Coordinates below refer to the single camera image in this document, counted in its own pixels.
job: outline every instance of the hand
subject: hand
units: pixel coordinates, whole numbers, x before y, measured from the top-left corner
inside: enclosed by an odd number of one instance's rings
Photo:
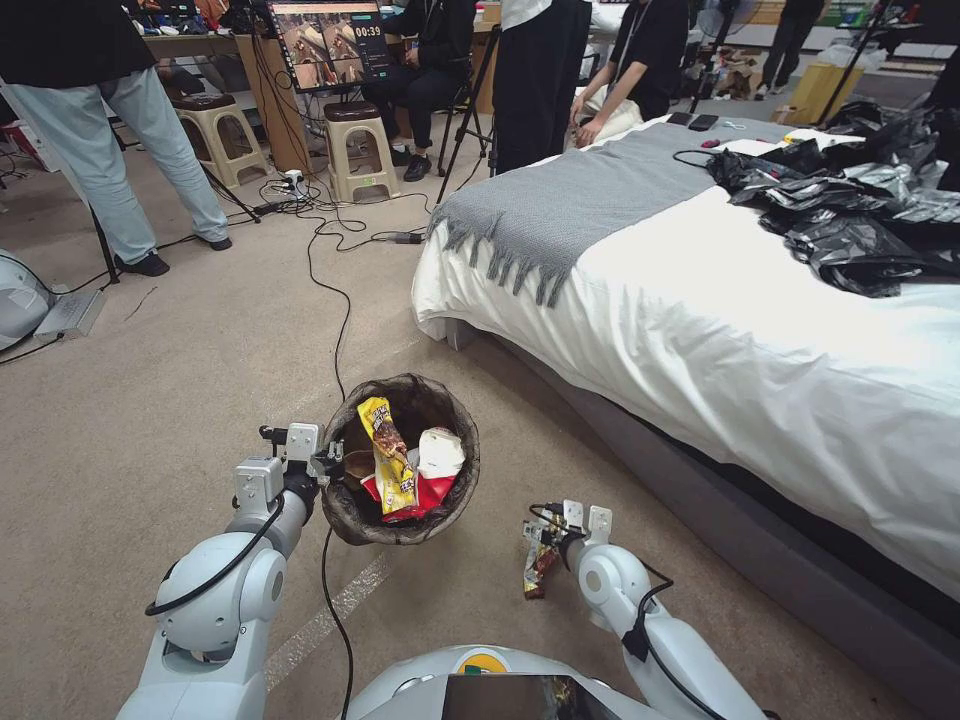
[[[603,130],[604,121],[598,117],[577,130],[577,147],[586,147],[596,142],[597,135]]]
[[[584,102],[583,93],[573,99],[573,105],[570,107],[570,127],[575,128],[577,126],[577,115],[583,112]]]

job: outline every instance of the gray blanket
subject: gray blanket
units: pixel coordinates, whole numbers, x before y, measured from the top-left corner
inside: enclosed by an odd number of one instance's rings
[[[530,271],[539,268],[537,304],[546,300],[553,307],[587,248],[713,186],[705,170],[674,160],[675,152],[699,149],[706,140],[779,142],[791,129],[732,120],[746,126],[739,130],[724,127],[723,122],[706,132],[653,125],[596,149],[569,152],[545,165],[470,185],[434,210],[427,233],[446,221],[446,250],[459,250],[472,239],[471,266],[477,264],[480,243],[493,243],[487,277],[503,286],[516,267],[514,295]],[[696,156],[688,159],[697,161]]]

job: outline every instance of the phone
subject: phone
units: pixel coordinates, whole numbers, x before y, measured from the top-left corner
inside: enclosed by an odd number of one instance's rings
[[[667,118],[667,122],[669,123],[684,126],[686,126],[691,120],[693,120],[693,115],[690,113],[673,113]]]
[[[719,115],[697,115],[696,119],[688,125],[691,130],[696,130],[698,132],[703,132],[704,130],[709,130],[714,125],[717,124],[717,120],[720,119]]]

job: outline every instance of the mattress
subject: mattress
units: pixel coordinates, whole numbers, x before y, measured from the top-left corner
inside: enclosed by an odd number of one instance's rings
[[[536,271],[518,296],[487,280],[490,243],[476,267],[443,250],[441,224],[416,321],[510,340],[960,600],[960,286],[839,291],[727,199],[712,188],[603,239],[555,308],[537,306]]]

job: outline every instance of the black shoe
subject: black shoe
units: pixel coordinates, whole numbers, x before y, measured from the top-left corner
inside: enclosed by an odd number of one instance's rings
[[[413,157],[413,153],[406,148],[397,150],[393,145],[390,146],[390,159],[393,160],[394,167],[406,167],[410,164],[411,157]]]
[[[133,265],[128,265],[118,256],[113,256],[113,262],[116,263],[119,270],[124,272],[136,273],[137,275],[146,275],[147,277],[157,277],[163,275],[167,270],[170,269],[170,266],[167,265],[159,255],[155,252],[151,252],[140,262],[135,262]]]
[[[403,179],[407,182],[417,182],[423,180],[423,176],[430,172],[433,163],[426,155],[414,155],[410,160],[407,171],[403,174]]]
[[[207,241],[207,245],[210,246],[211,250],[227,250],[228,248],[233,247],[233,241],[230,238],[224,238],[223,240],[217,240],[216,242]]]

